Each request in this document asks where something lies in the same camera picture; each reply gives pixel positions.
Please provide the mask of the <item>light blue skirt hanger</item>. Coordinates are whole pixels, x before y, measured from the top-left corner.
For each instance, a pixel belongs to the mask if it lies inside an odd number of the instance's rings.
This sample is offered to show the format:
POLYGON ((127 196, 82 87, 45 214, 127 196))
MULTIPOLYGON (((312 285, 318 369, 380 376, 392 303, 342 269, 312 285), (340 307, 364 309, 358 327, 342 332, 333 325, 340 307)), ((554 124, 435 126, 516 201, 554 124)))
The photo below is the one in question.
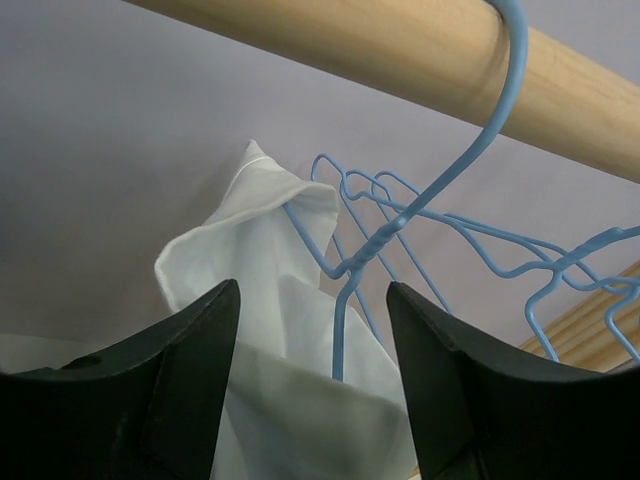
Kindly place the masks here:
POLYGON ((617 322, 621 312, 629 316, 639 310, 639 265, 634 264, 618 276, 600 277, 585 263, 585 259, 597 251, 638 237, 637 226, 606 230, 567 251, 553 243, 459 215, 440 214, 426 208, 416 215, 455 230, 499 278, 510 280, 534 270, 550 273, 547 284, 532 294, 524 305, 524 318, 532 331, 532 337, 523 344, 525 351, 601 372, 623 367, 629 362, 639 362, 639 345, 625 334, 617 322), (479 243, 478 234, 517 245, 532 254, 533 259, 510 270, 503 269, 479 243), (590 296, 544 329, 536 318, 536 307, 562 284, 576 291, 588 292, 590 296))

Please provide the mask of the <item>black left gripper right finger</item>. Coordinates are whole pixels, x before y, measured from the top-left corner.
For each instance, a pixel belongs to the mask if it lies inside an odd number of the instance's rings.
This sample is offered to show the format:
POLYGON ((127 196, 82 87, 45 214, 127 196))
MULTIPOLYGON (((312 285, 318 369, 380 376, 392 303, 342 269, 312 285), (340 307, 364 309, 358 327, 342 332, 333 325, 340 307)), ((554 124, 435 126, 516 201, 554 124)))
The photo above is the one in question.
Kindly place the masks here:
POLYGON ((635 479, 639 372, 537 357, 410 286, 386 295, 425 479, 635 479))

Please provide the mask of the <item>light blue dark-denim hanger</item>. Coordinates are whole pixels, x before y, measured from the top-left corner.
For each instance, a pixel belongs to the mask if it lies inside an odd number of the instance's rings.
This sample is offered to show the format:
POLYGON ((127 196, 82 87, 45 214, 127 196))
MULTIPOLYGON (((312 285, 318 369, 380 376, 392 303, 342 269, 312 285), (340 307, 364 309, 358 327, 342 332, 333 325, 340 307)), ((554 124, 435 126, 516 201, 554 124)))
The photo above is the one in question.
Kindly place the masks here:
POLYGON ((340 232, 335 231, 332 234, 332 242, 340 258, 339 265, 336 268, 348 276, 338 294, 337 304, 345 305, 350 298, 356 298, 358 309, 364 314, 364 319, 373 335, 377 340, 382 339, 378 318, 371 310, 368 298, 362 293, 360 284, 364 278, 367 265, 374 260, 382 265, 391 280, 397 281, 399 279, 391 263, 382 253, 387 244, 397 241, 431 293, 435 295, 440 306, 446 312, 450 312, 449 303, 427 274, 426 269, 419 261, 405 236, 398 231, 388 233, 383 227, 379 227, 376 231, 370 231, 356 209, 358 202, 366 206, 374 205, 387 223, 393 221, 400 215, 400 209, 394 203, 391 188, 384 182, 384 179, 390 178, 399 183, 403 183, 404 180, 390 171, 381 171, 371 176, 361 170, 346 170, 330 156, 320 154, 314 159, 311 167, 311 179, 313 181, 317 179, 320 164, 323 162, 328 163, 339 174, 337 192, 341 202, 340 211, 350 219, 364 239, 364 244, 356 248, 354 253, 348 255, 343 248, 340 232))

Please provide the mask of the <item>white shirt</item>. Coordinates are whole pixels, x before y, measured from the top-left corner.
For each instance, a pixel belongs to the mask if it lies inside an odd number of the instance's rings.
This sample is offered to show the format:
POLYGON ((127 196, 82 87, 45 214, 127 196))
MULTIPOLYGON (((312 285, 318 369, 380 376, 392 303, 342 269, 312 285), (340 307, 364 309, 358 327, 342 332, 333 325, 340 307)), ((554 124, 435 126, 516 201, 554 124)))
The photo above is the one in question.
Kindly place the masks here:
POLYGON ((326 249, 338 211, 333 187, 250 143, 217 210, 171 240, 152 275, 109 276, 101 258, 95 271, 3 276, 2 376, 61 368, 235 280, 238 330, 206 479, 406 479, 416 458, 399 370, 348 310, 344 372, 333 377, 335 301, 290 220, 326 249))

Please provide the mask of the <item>light blue grey-skirt hanger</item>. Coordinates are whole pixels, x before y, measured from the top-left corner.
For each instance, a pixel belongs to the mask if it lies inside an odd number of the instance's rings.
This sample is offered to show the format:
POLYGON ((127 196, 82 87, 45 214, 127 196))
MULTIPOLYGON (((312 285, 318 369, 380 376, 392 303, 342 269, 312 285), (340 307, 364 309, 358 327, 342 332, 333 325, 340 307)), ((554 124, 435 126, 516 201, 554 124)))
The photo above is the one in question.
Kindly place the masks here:
POLYGON ((638 237, 638 228, 611 228, 567 251, 452 213, 422 209, 416 216, 456 232, 470 251, 462 263, 442 272, 457 292, 449 302, 418 258, 416 245, 401 233, 392 237, 445 312, 500 338, 528 331, 521 349, 554 362, 596 372, 638 365, 639 330, 630 319, 639 311, 639 267, 602 277, 586 263, 590 255, 638 237), (561 287, 586 297, 543 325, 538 305, 561 287))

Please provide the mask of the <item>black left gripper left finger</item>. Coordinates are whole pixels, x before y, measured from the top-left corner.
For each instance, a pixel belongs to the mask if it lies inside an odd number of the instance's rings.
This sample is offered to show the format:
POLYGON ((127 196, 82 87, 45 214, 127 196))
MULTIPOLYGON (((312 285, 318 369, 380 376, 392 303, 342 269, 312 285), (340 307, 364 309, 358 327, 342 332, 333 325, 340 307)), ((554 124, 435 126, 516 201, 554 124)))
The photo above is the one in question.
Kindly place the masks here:
POLYGON ((226 280, 108 348, 3 375, 2 477, 208 478, 239 311, 226 280))

